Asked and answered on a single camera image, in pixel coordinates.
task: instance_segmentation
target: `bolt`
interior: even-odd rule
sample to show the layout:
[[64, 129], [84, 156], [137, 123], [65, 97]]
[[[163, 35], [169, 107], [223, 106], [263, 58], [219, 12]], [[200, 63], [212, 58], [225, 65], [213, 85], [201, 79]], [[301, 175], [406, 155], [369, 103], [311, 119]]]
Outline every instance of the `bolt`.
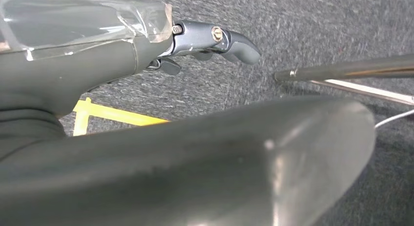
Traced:
[[183, 27], [181, 27], [180, 25], [176, 24], [172, 27], [172, 34], [174, 35], [178, 35], [183, 33]]
[[213, 35], [215, 42], [220, 42], [223, 40], [223, 30], [220, 27], [213, 27], [211, 34]]

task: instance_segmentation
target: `silver pole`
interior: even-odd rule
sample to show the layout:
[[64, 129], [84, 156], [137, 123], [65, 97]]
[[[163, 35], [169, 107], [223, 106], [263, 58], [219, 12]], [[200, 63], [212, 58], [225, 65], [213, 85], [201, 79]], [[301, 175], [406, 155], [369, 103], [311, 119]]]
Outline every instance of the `silver pole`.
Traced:
[[414, 105], [414, 97], [411, 95], [394, 93], [383, 89], [368, 87], [356, 83], [338, 81], [338, 80], [325, 80], [325, 81], [310, 81], [319, 85], [326, 85], [333, 88], [345, 90], [348, 92], [359, 93], [379, 99], [385, 99], [391, 102], [403, 103], [407, 105]]
[[414, 54], [279, 71], [277, 81], [414, 77]]

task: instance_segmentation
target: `yellow frame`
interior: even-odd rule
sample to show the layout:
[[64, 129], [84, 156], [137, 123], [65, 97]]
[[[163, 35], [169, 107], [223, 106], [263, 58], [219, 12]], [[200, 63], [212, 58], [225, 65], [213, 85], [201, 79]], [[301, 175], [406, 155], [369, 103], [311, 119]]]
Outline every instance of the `yellow frame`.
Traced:
[[85, 101], [79, 100], [73, 111], [76, 112], [73, 136], [86, 134], [89, 116], [100, 117], [136, 126], [145, 126], [168, 122], [168, 120], [158, 119], [129, 111], [93, 104], [90, 98], [86, 98]]

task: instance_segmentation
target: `wire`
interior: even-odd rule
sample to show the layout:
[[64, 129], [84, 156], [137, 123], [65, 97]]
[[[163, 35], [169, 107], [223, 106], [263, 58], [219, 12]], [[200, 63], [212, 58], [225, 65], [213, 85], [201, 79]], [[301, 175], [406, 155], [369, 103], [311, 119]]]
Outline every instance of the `wire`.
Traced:
[[407, 112], [404, 112], [404, 113], [401, 113], [401, 114], [398, 114], [398, 115], [395, 115], [395, 116], [389, 117], [388, 119], [383, 120], [383, 121], [381, 121], [381, 122], [377, 123], [377, 124], [375, 125], [375, 128], [379, 128], [380, 126], [382, 126], [382, 125], [384, 125], [384, 124], [386, 124], [386, 123], [389, 123], [389, 122], [391, 122], [391, 121], [394, 121], [394, 120], [398, 120], [398, 119], [404, 118], [404, 117], [409, 116], [409, 115], [412, 115], [412, 114], [414, 114], [414, 110], [410, 110], [410, 111], [407, 111]]

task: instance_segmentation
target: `plastic cover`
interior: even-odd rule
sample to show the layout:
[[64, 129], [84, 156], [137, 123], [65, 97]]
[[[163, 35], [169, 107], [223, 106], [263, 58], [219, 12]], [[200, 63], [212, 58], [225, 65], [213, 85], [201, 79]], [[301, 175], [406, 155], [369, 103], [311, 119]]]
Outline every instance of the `plastic cover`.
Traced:
[[114, 41], [172, 35], [171, 5], [150, 0], [0, 0], [0, 54], [28, 61], [76, 54]]

